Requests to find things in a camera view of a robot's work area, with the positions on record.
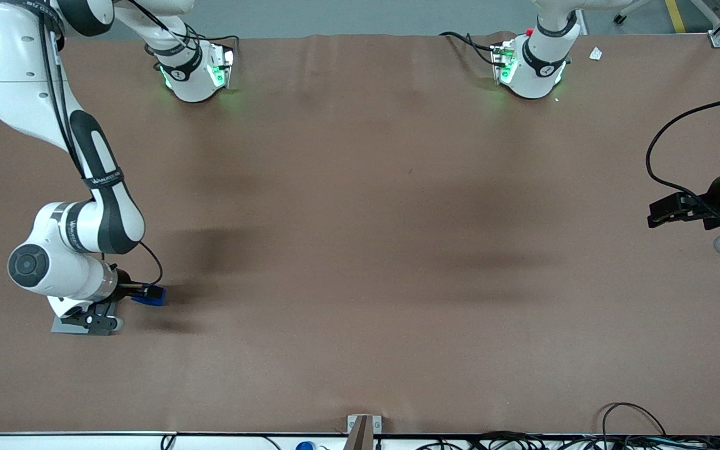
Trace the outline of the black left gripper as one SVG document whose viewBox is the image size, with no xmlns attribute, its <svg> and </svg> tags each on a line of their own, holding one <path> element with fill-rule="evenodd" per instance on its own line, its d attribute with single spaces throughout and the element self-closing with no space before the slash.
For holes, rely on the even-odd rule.
<svg viewBox="0 0 720 450">
<path fill-rule="evenodd" d="M 655 229 L 678 221 L 702 221 L 706 231 L 720 228 L 720 176 L 712 180 L 707 191 L 700 197 L 714 212 L 698 212 L 698 200 L 685 192 L 675 192 L 649 205 L 648 228 Z"/>
</svg>

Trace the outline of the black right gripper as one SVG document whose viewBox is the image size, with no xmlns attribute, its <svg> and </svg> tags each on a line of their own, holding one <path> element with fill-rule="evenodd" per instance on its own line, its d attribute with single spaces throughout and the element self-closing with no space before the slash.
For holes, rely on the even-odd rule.
<svg viewBox="0 0 720 450">
<path fill-rule="evenodd" d="M 129 297 L 135 302 L 146 302 L 146 297 L 142 294 L 132 293 L 145 293 L 148 289 L 153 287 L 152 284 L 132 284 L 132 279 L 129 274 L 123 269 L 114 269 L 117 276 L 116 285 L 112 291 L 112 302 L 118 302 L 121 299 Z"/>
</svg>

